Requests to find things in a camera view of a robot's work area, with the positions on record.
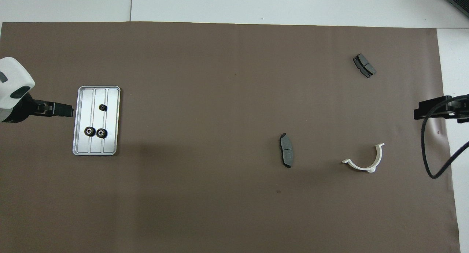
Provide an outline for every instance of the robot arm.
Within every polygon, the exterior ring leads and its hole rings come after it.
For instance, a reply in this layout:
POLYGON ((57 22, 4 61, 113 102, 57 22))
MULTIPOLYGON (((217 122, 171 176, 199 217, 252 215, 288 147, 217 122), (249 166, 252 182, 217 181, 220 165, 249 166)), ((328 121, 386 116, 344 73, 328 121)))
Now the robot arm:
POLYGON ((0 122, 18 123, 29 115, 73 116, 70 105, 34 100, 29 91, 35 84, 17 60, 0 59, 0 122))

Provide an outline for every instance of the silver rectangular tray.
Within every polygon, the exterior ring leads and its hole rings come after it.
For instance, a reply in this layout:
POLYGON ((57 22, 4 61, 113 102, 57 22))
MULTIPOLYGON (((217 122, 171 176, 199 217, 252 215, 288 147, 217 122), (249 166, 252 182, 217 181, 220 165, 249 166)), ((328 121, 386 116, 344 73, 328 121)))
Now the silver rectangular tray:
POLYGON ((110 156, 117 151, 119 104, 121 89, 118 86, 82 86, 78 89, 77 114, 73 134, 73 154, 78 156, 110 156), (107 106, 106 111, 99 105, 107 106), (105 138, 85 135, 85 128, 107 130, 105 138))

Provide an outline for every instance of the small black wheel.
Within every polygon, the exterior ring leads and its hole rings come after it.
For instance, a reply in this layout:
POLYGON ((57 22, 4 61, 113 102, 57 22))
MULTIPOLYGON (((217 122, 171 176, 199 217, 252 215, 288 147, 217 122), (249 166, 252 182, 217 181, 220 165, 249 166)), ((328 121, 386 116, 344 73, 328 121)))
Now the small black wheel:
POLYGON ((96 130, 93 127, 86 127, 85 128, 85 135, 92 137, 96 133, 96 130))
POLYGON ((105 138, 105 137, 107 136, 107 130, 105 130, 105 129, 98 129, 98 130, 96 131, 96 136, 97 136, 98 138, 105 138))

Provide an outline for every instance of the white curved bracket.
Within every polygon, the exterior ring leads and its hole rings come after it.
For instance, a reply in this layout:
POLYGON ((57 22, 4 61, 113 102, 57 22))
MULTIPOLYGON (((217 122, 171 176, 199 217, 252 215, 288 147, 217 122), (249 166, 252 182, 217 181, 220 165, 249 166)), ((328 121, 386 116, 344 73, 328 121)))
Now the white curved bracket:
POLYGON ((360 170, 360 171, 368 171, 369 173, 375 172, 376 171, 376 166, 378 166, 378 164, 380 164, 381 158, 383 156, 383 149, 381 148, 382 145, 384 145, 384 143, 379 143, 379 144, 375 145, 375 147, 376 147, 376 159, 367 168, 358 167, 350 159, 343 160, 342 163, 348 163, 350 166, 352 166, 353 168, 356 168, 357 170, 360 170))

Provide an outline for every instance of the brown paper sheet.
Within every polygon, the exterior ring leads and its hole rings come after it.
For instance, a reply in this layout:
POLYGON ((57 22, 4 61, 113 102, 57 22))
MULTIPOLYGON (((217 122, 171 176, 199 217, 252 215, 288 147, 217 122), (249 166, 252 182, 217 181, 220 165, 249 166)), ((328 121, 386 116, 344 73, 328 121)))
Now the brown paper sheet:
POLYGON ((459 252, 451 172, 426 175, 412 115, 442 96, 435 29, 4 23, 5 56, 36 99, 122 101, 112 157, 74 156, 73 118, 0 124, 1 252, 459 252), (380 142, 375 173, 341 163, 380 142))

